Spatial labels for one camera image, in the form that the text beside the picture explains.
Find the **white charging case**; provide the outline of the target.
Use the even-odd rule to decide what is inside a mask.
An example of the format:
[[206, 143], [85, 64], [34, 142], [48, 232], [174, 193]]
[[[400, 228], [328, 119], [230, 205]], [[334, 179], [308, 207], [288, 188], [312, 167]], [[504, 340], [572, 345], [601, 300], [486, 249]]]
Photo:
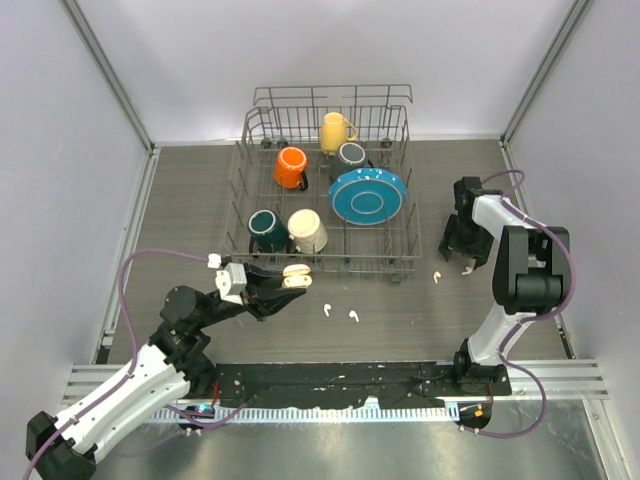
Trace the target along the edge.
[[286, 266], [282, 271], [283, 288], [308, 288], [313, 279], [311, 268], [306, 264], [293, 264]]

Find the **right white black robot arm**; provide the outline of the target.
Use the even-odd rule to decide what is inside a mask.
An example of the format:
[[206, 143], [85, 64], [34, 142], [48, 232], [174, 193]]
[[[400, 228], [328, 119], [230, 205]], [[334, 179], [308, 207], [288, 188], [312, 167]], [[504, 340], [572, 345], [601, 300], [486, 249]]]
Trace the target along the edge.
[[506, 378], [510, 349], [529, 326], [551, 319], [571, 299], [575, 268], [570, 235], [516, 208], [501, 190], [486, 189], [478, 177], [454, 183], [454, 209], [438, 251], [485, 265], [494, 243], [498, 251], [492, 277], [494, 304], [479, 329], [455, 353], [449, 378], [457, 391], [477, 393]]

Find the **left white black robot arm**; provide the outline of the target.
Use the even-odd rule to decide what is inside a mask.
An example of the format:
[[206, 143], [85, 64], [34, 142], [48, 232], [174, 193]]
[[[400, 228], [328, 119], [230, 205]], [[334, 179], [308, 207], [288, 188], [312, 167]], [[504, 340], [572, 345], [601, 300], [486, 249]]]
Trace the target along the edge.
[[162, 319], [132, 359], [90, 394], [56, 415], [39, 412], [27, 424], [26, 472], [43, 479], [88, 479], [116, 445], [177, 400], [205, 397], [215, 366], [205, 355], [204, 329], [248, 313], [258, 321], [306, 293], [311, 269], [270, 271], [247, 263], [218, 267], [215, 288], [178, 286], [165, 297]]

